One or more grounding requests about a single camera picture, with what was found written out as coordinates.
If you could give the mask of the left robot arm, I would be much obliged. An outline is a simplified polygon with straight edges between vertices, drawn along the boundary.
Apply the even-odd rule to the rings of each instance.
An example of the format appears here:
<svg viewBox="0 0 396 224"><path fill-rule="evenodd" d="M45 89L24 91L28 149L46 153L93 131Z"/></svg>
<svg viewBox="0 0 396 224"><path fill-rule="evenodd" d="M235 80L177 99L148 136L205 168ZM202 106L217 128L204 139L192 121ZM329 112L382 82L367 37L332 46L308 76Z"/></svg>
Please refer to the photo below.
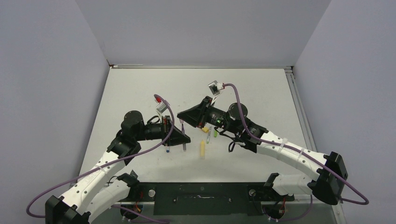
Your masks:
<svg viewBox="0 0 396 224"><path fill-rule="evenodd" d="M144 123L139 111L124 116L121 129L102 157L91 169L61 196L50 197L45 203L47 224L89 224L116 202L135 200L139 195L139 181L124 173L108 187L104 185L122 170L132 156L141 150L140 141L163 140L164 146L188 144L191 139L178 128L171 126L170 116L160 123Z"/></svg>

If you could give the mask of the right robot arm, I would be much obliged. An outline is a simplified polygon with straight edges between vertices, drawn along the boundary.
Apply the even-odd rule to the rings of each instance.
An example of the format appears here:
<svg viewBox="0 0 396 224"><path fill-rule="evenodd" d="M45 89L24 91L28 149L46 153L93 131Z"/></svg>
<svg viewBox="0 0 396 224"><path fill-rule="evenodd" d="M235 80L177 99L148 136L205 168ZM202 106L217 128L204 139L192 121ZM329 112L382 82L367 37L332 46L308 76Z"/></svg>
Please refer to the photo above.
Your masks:
<svg viewBox="0 0 396 224"><path fill-rule="evenodd" d="M234 134L232 146L257 154L273 157L302 172L302 175L273 173L264 186L264 194L270 200L293 194L313 195L318 200L337 205L345 186L343 180L348 173L340 154L319 153L304 149L282 139L268 129L247 118L245 105L233 103L227 111L212 105L212 98L206 96L200 104L179 112L177 117L192 127L202 128L206 124L220 129L220 135Z"/></svg>

